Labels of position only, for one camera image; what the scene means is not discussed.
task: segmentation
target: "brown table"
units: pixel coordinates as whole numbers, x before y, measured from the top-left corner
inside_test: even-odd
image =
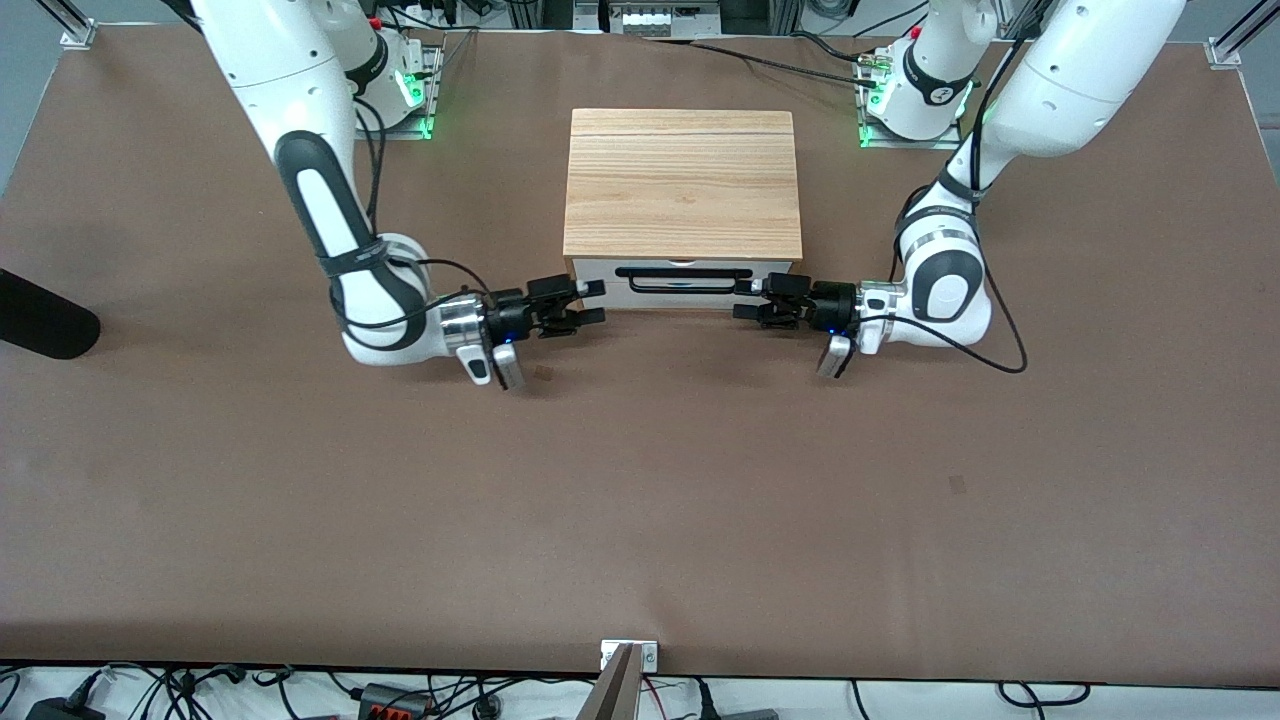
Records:
[[[381,225],[494,286],[563,269],[576,106],[791,110],[829,279],[882,277],[945,159],[859,149],[844,87],[643,40],[485,35],[447,82]],[[1170,46],[983,206],[1025,375],[891,346],[822,382],[815,333],[618,313],[503,395],[356,365],[204,45],[105,27],[0,210],[3,265],[106,328],[0,350],[0,656],[590,670],[657,637],[668,673],[1276,684],[1277,200],[1236,74]],[[998,322],[980,347],[1014,356]]]

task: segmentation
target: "black handle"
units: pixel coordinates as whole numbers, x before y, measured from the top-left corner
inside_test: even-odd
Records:
[[[636,284],[637,278],[650,279],[701,279],[701,281],[740,281],[751,277],[751,270],[744,268],[704,269],[704,268],[618,268],[613,274],[627,278],[631,292],[643,295],[733,295],[733,284],[703,287],[655,287]]]

